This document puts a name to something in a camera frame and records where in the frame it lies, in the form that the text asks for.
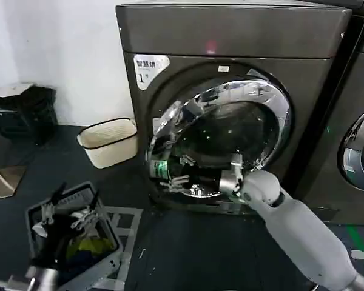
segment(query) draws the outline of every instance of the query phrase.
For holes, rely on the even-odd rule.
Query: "front-loading washer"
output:
[[[294,196],[325,221],[364,224],[364,32]]]
[[[249,213],[244,172],[282,179],[351,11],[299,1],[144,1],[116,8],[152,199]]]

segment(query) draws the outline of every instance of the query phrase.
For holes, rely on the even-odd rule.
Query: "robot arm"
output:
[[[231,198],[247,204],[309,280],[331,291],[364,291],[364,277],[352,265],[338,237],[302,202],[292,199],[275,175],[256,170]]]

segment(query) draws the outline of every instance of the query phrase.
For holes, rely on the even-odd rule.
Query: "white basket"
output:
[[[102,169],[133,158],[138,152],[136,135],[133,120],[117,118],[82,129],[77,141],[92,164]]]

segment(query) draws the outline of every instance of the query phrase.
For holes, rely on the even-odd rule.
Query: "floor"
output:
[[[161,210],[148,200],[140,161],[94,168],[77,144],[78,127],[60,127],[43,147],[0,141],[0,164],[28,164],[14,197],[0,199],[0,279],[22,275],[29,263],[25,211],[63,182],[84,181],[100,190],[107,206],[144,209],[126,291],[310,290],[258,217]],[[348,250],[364,248],[364,227],[331,226]],[[356,260],[364,275],[364,261]]]

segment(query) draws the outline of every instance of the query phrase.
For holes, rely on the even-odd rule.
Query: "washing machine door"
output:
[[[158,123],[147,152],[151,177],[165,192],[206,198],[233,191],[245,172],[272,161],[291,110],[272,82],[238,76],[181,92]]]
[[[339,163],[346,179],[364,190],[364,114],[345,136],[339,154]]]

